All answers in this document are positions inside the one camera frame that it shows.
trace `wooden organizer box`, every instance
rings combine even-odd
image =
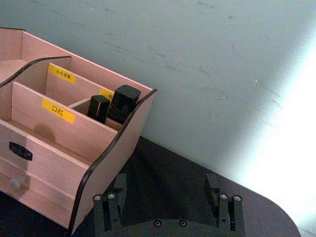
[[[73,234],[134,151],[157,90],[24,30],[0,28],[0,43],[0,191]],[[123,125],[86,116],[92,95],[111,100],[124,84],[141,95]]]

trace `curved wooden side panel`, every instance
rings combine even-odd
[[[75,232],[92,209],[92,197],[107,189],[132,155],[156,93],[156,89],[152,90],[138,103],[112,143],[84,174],[70,219],[70,233]]]

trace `yellow label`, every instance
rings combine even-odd
[[[54,66],[51,63],[48,65],[48,72],[52,73],[55,76],[60,77],[61,79],[64,79],[72,84],[76,83],[76,76],[63,70],[60,67]]]
[[[43,99],[41,102],[41,106],[50,111],[51,113],[57,115],[58,117],[62,118],[63,120],[66,120],[69,123],[74,123],[75,122],[75,115],[68,112],[64,108],[54,104],[53,102]]]
[[[103,89],[103,88],[100,89],[99,94],[107,97],[110,101],[112,101],[113,95],[114,95],[113,92],[108,91],[108,90]]]

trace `drawer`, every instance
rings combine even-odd
[[[23,128],[20,124],[12,121],[10,123],[1,127],[0,157],[64,192],[72,196],[76,195],[80,180],[88,166],[54,146],[44,143],[43,138],[40,140],[18,129],[16,126]],[[9,149],[9,142],[19,144],[30,151],[33,154],[32,160],[23,159],[12,152]]]
[[[65,228],[69,227],[71,212],[25,186],[21,186],[17,190],[13,189],[10,185],[10,177],[2,173],[0,173],[0,191],[17,199],[20,203],[23,203],[59,225]]]
[[[26,181],[22,183],[23,186],[63,207],[67,211],[72,211],[75,202],[74,196],[71,196],[52,184],[39,179],[32,173],[17,167],[15,164],[2,157],[0,157],[0,173],[6,175],[10,179],[16,179],[17,177],[25,176]]]

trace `white wall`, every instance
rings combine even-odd
[[[265,195],[316,233],[306,224],[316,212],[306,182],[315,180],[316,1],[0,0],[0,7],[0,25],[157,88],[143,136]]]

